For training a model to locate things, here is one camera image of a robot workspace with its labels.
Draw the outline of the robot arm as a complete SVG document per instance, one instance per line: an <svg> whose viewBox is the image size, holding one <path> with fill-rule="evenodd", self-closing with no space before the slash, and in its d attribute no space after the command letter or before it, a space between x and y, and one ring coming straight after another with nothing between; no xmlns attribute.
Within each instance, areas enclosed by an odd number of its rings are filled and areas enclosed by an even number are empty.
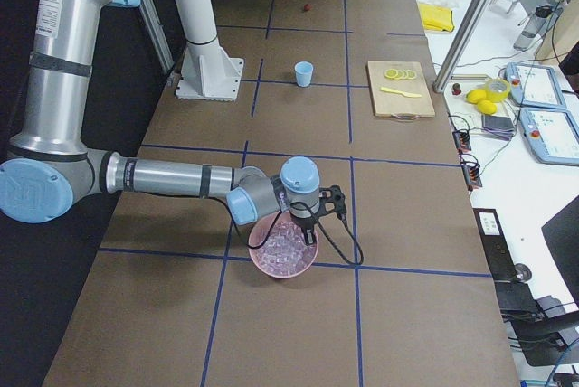
<svg viewBox="0 0 579 387"><path fill-rule="evenodd" d="M317 240L317 166L303 156L280 172L124 157L81 142L100 13L148 0L39 0L22 130L1 166L1 210L19 222L48 222L79 200L118 191L223 198L238 225L288 212L309 245Z"/></svg>

